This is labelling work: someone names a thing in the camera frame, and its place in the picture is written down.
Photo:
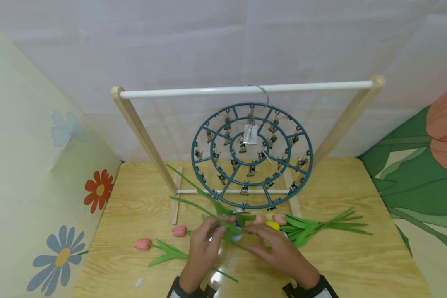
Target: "black sleeve cuff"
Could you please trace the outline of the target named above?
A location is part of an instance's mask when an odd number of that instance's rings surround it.
[[[205,293],[204,293],[204,291],[202,291],[201,288],[198,288],[195,292],[193,292],[191,294],[187,294],[186,292],[184,292],[184,290],[179,285],[179,276],[177,276],[174,279],[171,289],[170,289],[169,293],[167,294],[167,298],[170,298],[170,296],[172,295],[172,292],[174,292],[174,291],[177,295],[179,295],[180,298],[207,298],[207,296],[205,296]]]
[[[331,288],[331,285],[326,280],[326,277],[322,275],[320,275],[320,280],[318,280],[317,285],[306,291],[301,288],[301,286],[293,288],[291,283],[283,287],[283,291],[286,293],[287,297],[291,298],[313,298],[325,290],[331,295],[332,298],[338,298],[338,295],[333,288]]]
[[[338,298],[338,296],[334,292],[333,288],[331,288],[331,285],[326,280],[326,277],[324,277],[322,275],[320,275],[320,280],[318,281],[318,284],[314,288],[309,289],[308,291],[303,290],[303,294],[304,294],[303,297],[308,297],[308,298],[315,297],[319,293],[323,292],[324,289],[327,289],[327,291],[330,293],[332,298]]]

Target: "white scrap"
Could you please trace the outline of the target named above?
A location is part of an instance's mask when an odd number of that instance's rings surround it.
[[[140,286],[142,282],[144,282],[144,277],[141,277],[140,279],[137,279],[137,280],[136,280],[135,288],[137,288],[138,286]]]

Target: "person's left hand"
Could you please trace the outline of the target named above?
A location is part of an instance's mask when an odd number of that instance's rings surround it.
[[[235,224],[235,217],[218,216],[219,219]],[[179,285],[187,294],[199,288],[218,257],[220,242],[226,226],[220,226],[214,217],[207,217],[191,233],[191,245],[187,264],[179,277]]]

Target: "white horizontal bar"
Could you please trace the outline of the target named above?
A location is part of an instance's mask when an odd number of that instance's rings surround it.
[[[220,194],[222,192],[222,189],[216,189],[216,191]],[[268,189],[269,194],[288,194],[288,189]],[[178,194],[196,194],[196,189],[177,189]],[[227,189],[225,191],[226,194],[240,194],[240,191],[238,189]],[[263,189],[249,189],[249,194],[264,194],[265,192]]]
[[[270,92],[293,92],[293,91],[315,91],[315,90],[370,89],[372,86],[373,86],[372,81],[356,81],[356,82],[262,85],[261,87],[264,88],[265,91],[270,93]],[[120,96],[123,99],[135,99],[135,98],[176,97],[176,96],[190,96],[190,95],[252,94],[261,92],[262,90],[256,86],[238,86],[238,87],[123,91],[120,93]]]

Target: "person's right hand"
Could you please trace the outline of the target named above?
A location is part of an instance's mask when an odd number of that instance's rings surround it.
[[[277,231],[262,223],[245,226],[243,231],[255,233],[271,246],[267,250],[257,245],[248,247],[249,251],[268,265],[294,279],[303,289],[308,290],[318,284],[320,280],[318,270],[303,257],[282,231]]]

